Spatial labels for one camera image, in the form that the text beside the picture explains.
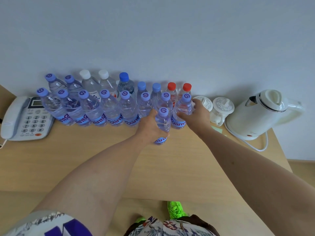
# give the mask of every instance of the bottle label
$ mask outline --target bottle label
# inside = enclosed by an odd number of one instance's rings
[[[108,118],[107,119],[108,120],[108,122],[110,123],[110,124],[118,124],[118,123],[121,123],[122,121],[123,121],[123,116],[122,115],[120,115],[119,117],[117,117],[116,119],[110,119],[110,118]]]
[[[117,95],[118,95],[117,90],[115,90],[114,92],[111,92],[111,95],[114,96],[115,98],[117,98]]]
[[[62,122],[63,124],[68,124],[72,120],[70,118],[69,114],[65,114],[64,116],[55,117],[55,119]]]
[[[106,117],[105,114],[102,114],[99,118],[96,119],[90,119],[92,121],[92,123],[94,123],[95,125],[101,125],[104,122],[106,122]]]
[[[86,114],[84,114],[83,116],[81,116],[79,118],[74,118],[73,120],[75,120],[77,124],[83,125],[83,124],[89,122],[90,119],[88,118],[88,116]]]
[[[125,123],[132,126],[132,125],[136,125],[140,121],[140,118],[139,118],[139,115],[137,114],[136,118],[133,120],[126,120],[126,119],[124,120],[125,120]]]
[[[89,92],[89,94],[95,97],[100,102],[100,95],[98,94],[97,91]]]
[[[172,117],[171,117],[171,122],[172,122],[172,124],[174,125],[174,126],[176,126],[176,127],[183,127],[183,126],[185,126],[186,125],[186,121],[177,121],[177,120],[175,120],[175,118],[173,117],[173,115],[172,115]]]
[[[158,138],[155,142],[156,143],[163,143],[166,141],[167,138]]]

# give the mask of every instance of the water bottle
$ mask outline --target water bottle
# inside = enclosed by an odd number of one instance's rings
[[[161,107],[158,111],[158,114],[155,116],[155,121],[158,125],[158,128],[162,131],[169,132],[171,128],[171,120],[168,115],[168,109],[165,107]],[[166,138],[158,138],[154,143],[157,145],[162,145],[165,143]]]
[[[81,70],[80,75],[83,79],[82,80],[83,88],[87,90],[90,95],[92,95],[93,97],[97,98],[98,101],[100,101],[99,91],[101,86],[98,83],[98,81],[93,76],[91,76],[90,71],[86,69]]]
[[[118,100],[112,96],[107,89],[103,89],[100,92],[100,97],[100,105],[108,122],[114,127],[118,127],[123,124],[124,119],[120,113]]]
[[[71,126],[75,123],[70,118],[67,110],[61,106],[60,98],[58,98],[55,94],[50,93],[45,88],[39,88],[36,92],[37,95],[40,96],[40,100],[45,110],[49,112],[55,119],[67,126]]]
[[[171,101],[173,103],[173,108],[175,107],[177,92],[176,92],[176,83],[170,82],[167,85],[166,91],[171,95]]]
[[[181,99],[184,93],[188,93],[191,95],[191,84],[184,83],[183,88],[179,91],[179,94],[177,95],[176,102],[178,102]]]
[[[137,104],[139,104],[140,100],[141,100],[141,94],[147,92],[147,86],[146,83],[143,81],[140,81],[138,83],[138,92],[137,92]]]
[[[88,118],[95,124],[95,126],[103,127],[106,125],[106,117],[100,102],[89,94],[88,91],[81,90],[78,94],[80,97],[81,106],[88,116]]]
[[[139,117],[143,118],[150,114],[151,109],[153,108],[152,100],[150,99],[150,94],[144,92],[141,94],[141,99],[138,102],[139,108]]]
[[[112,96],[117,98],[117,84],[116,80],[109,77],[107,70],[103,69],[99,71],[101,89],[107,89]]]
[[[152,86],[151,99],[153,103],[153,107],[156,108],[158,100],[161,98],[161,85],[159,83],[154,83]]]
[[[45,75],[45,79],[48,81],[49,89],[52,93],[56,93],[61,89],[67,89],[64,81],[57,79],[54,74]]]
[[[92,123],[81,106],[79,96],[74,97],[73,95],[69,95],[66,89],[59,90],[57,95],[60,97],[62,107],[67,110],[69,116],[75,120],[77,124],[82,127],[87,127]]]
[[[129,79],[129,75],[126,72],[121,72],[119,74],[119,83],[117,86],[118,90],[118,97],[120,96],[120,93],[124,90],[127,90],[130,95],[135,98],[135,84],[132,80]]]
[[[137,126],[140,118],[136,100],[130,96],[130,93],[127,90],[120,92],[120,95],[121,99],[119,101],[119,106],[125,123],[130,127]]]
[[[188,93],[184,93],[182,98],[176,102],[175,108],[173,110],[173,114],[171,117],[172,126],[176,129],[181,129],[185,127],[186,122],[179,118],[176,114],[178,112],[182,112],[187,115],[192,114],[192,105],[191,105],[191,95]]]
[[[70,95],[77,96],[78,93],[83,90],[82,84],[75,80],[72,75],[65,76],[65,82],[67,83],[67,88]]]
[[[171,100],[171,95],[168,92],[163,92],[161,98],[158,100],[155,110],[158,112],[161,107],[166,107],[168,109],[168,116],[172,116],[173,112],[173,102]]]

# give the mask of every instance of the kettle handle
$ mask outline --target kettle handle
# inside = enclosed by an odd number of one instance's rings
[[[291,111],[288,115],[283,118],[280,118],[279,121],[276,123],[275,126],[281,125],[283,123],[287,123],[300,117],[304,112],[305,109],[300,101],[288,99],[288,108],[287,110]]]

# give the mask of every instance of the electric kettle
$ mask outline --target electric kettle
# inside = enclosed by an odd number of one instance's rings
[[[239,139],[254,140],[269,128],[290,122],[303,112],[300,101],[287,99],[281,92],[268,89],[249,97],[237,106],[234,112],[227,116],[224,125]]]

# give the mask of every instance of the left hand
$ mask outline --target left hand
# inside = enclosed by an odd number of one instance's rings
[[[158,138],[166,138],[169,136],[168,132],[162,131],[158,128],[155,121],[157,112],[155,109],[150,111],[147,117],[141,118],[135,136],[140,136],[144,143],[149,144],[155,142]]]

